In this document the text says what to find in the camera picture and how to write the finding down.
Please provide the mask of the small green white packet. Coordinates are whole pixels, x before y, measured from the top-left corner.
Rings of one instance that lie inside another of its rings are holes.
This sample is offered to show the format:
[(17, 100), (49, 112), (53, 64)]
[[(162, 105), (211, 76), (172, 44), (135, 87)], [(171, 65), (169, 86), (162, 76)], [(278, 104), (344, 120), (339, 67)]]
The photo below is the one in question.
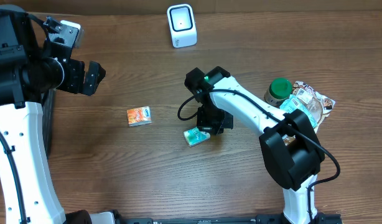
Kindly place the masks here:
[(184, 131), (183, 135), (190, 147), (210, 139), (210, 133), (200, 131), (197, 127)]

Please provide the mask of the orange packet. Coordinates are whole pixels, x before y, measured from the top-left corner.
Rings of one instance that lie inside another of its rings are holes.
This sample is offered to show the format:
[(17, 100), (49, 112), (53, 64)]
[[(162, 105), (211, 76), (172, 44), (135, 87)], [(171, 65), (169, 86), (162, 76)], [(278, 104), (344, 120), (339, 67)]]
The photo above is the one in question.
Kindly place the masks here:
[(148, 106), (128, 109), (127, 116), (130, 127), (152, 123), (151, 110)]

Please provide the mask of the round can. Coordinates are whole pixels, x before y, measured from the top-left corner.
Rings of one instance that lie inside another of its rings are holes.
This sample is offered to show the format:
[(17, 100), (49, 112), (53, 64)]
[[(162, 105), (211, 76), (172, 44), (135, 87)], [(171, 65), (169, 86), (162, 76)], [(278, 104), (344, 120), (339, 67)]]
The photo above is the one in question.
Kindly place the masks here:
[(264, 100), (272, 106), (280, 107), (280, 105), (288, 99), (292, 93), (292, 84), (286, 78), (276, 78), (269, 85)]

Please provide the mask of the teal wet wipes pack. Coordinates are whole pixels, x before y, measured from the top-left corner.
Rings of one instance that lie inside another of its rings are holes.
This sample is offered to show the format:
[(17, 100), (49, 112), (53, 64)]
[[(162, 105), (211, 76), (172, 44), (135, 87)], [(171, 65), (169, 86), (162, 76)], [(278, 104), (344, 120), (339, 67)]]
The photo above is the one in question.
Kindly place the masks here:
[(318, 123), (312, 116), (312, 113), (306, 108), (306, 106), (302, 104), (301, 100), (294, 95), (290, 95), (289, 98), (286, 99), (279, 108), (284, 110), (286, 113), (292, 113), (295, 110), (301, 110), (307, 115), (313, 128), (318, 126)]

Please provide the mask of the brown white snack bag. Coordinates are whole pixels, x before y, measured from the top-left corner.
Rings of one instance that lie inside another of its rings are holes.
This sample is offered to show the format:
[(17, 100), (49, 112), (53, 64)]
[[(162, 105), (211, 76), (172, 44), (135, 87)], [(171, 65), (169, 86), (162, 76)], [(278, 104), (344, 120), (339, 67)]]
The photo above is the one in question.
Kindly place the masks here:
[(309, 116), (313, 119), (312, 126), (315, 132), (328, 117), (335, 106), (335, 100), (315, 91), (310, 85), (302, 81), (295, 81), (292, 94), (309, 111)]

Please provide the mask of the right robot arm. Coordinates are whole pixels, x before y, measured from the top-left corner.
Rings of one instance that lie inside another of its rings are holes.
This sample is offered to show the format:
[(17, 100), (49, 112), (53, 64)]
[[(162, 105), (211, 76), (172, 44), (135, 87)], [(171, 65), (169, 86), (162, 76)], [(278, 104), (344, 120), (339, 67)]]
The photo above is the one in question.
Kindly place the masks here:
[(208, 73), (195, 68), (184, 84), (201, 103), (195, 113), (200, 131), (221, 134), (238, 119), (258, 136), (266, 170), (283, 189), (281, 221), (318, 223), (312, 184), (325, 156), (308, 116), (267, 104), (221, 67)]

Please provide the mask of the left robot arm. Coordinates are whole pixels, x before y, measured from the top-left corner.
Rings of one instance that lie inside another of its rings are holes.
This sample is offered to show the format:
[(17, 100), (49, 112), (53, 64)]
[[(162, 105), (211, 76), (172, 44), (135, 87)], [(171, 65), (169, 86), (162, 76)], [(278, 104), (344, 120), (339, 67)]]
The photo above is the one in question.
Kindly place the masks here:
[(110, 212), (66, 213), (50, 176), (43, 102), (51, 90), (92, 95), (105, 77), (97, 62), (71, 58), (82, 28), (0, 5), (0, 181), (7, 223), (113, 223)]

